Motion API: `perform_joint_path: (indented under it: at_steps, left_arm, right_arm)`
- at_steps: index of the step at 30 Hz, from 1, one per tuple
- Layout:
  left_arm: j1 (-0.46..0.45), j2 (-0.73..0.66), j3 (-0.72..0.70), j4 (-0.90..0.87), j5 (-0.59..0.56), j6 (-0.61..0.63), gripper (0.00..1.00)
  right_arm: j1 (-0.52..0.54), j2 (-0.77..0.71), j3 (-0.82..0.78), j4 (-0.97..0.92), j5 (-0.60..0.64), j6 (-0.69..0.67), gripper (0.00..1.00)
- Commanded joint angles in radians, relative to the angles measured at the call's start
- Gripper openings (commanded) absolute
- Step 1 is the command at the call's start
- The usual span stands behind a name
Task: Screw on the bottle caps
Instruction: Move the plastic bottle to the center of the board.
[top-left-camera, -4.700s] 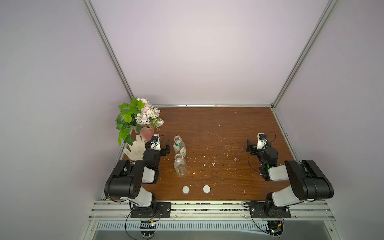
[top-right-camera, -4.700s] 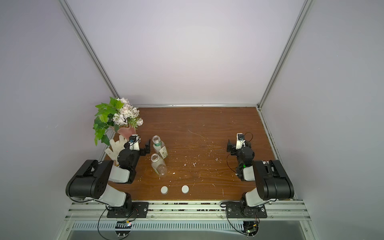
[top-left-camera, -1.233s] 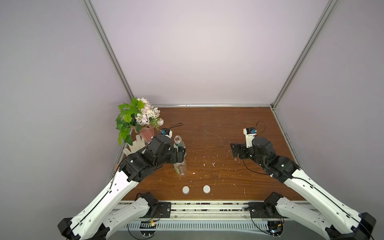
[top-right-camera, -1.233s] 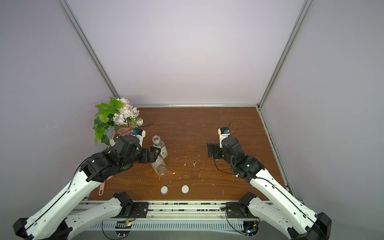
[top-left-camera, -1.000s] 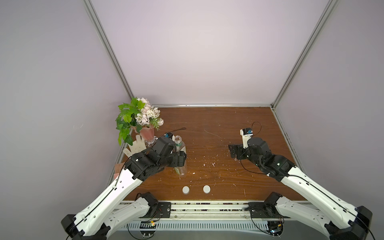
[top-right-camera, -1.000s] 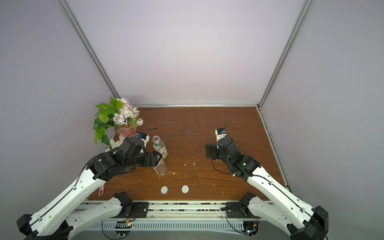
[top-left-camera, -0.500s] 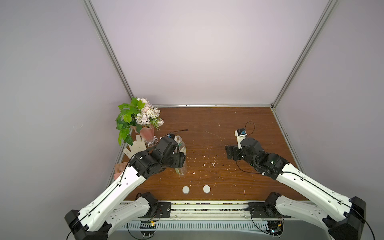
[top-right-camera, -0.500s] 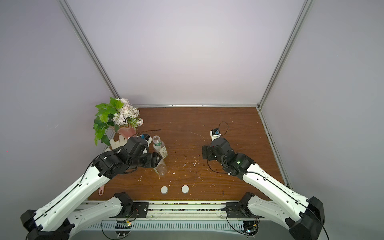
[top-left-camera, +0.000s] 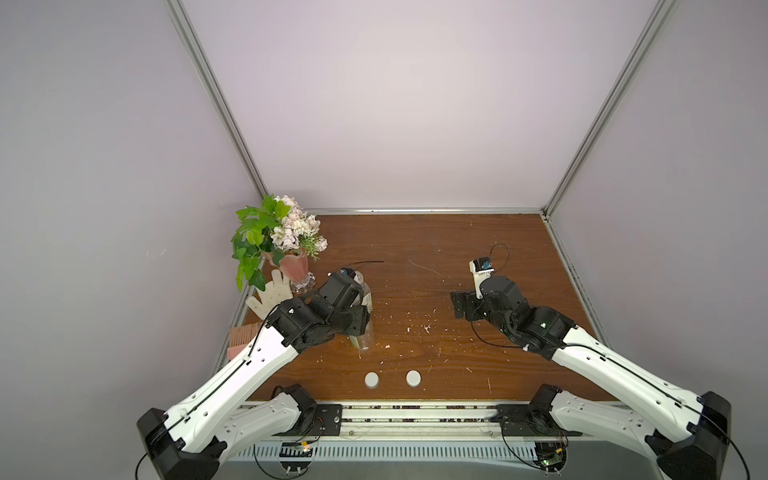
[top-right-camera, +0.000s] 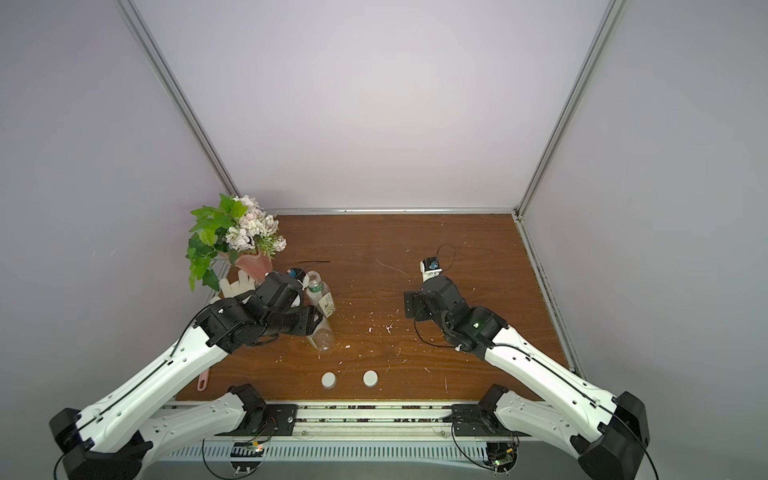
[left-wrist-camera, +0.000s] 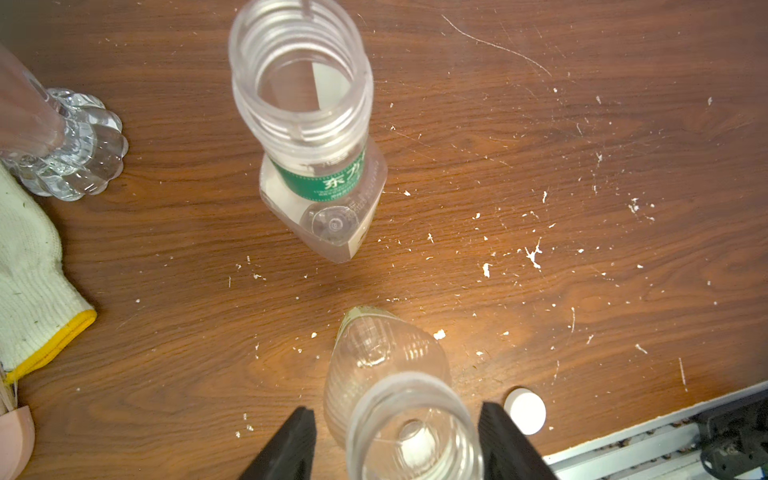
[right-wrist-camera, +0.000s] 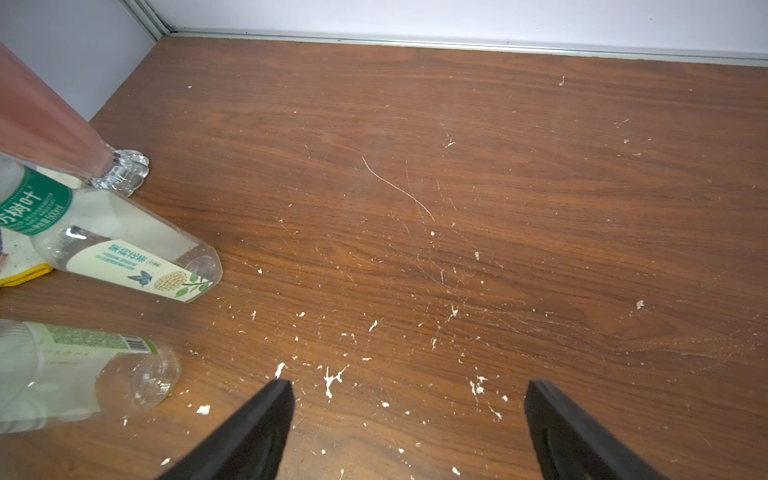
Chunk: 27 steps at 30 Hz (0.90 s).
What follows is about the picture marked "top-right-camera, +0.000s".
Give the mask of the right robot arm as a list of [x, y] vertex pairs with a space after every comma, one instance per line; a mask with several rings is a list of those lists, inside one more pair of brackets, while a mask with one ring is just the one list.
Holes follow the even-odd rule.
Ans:
[[511, 390], [491, 389], [486, 409], [493, 424], [568, 453], [592, 479], [636, 477], [650, 444], [646, 407], [637, 396], [615, 395], [577, 376], [500, 315], [469, 305], [447, 276], [406, 292], [404, 311], [415, 322], [433, 322], [455, 350], [477, 356], [539, 396], [531, 402]]

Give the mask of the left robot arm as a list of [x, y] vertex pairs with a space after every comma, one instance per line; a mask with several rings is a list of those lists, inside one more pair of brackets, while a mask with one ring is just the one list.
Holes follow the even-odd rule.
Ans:
[[242, 347], [282, 335], [310, 336], [322, 321], [305, 304], [307, 274], [271, 272], [258, 286], [203, 307], [179, 339], [99, 401], [65, 408], [49, 422], [69, 479], [135, 479], [150, 464], [214, 435], [264, 433], [266, 402], [250, 384], [177, 414], [159, 410], [193, 379]]

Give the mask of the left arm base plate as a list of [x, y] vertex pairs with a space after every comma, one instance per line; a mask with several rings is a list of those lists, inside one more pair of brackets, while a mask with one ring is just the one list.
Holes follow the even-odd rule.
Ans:
[[234, 430], [218, 433], [218, 436], [290, 437], [294, 431], [297, 415], [297, 404], [267, 404], [257, 413], [248, 413]]

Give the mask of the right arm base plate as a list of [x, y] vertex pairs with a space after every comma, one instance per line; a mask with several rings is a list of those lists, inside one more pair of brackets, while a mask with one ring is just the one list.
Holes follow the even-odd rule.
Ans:
[[492, 409], [479, 404], [454, 404], [443, 422], [452, 426], [457, 437], [525, 436], [525, 433], [503, 426]]

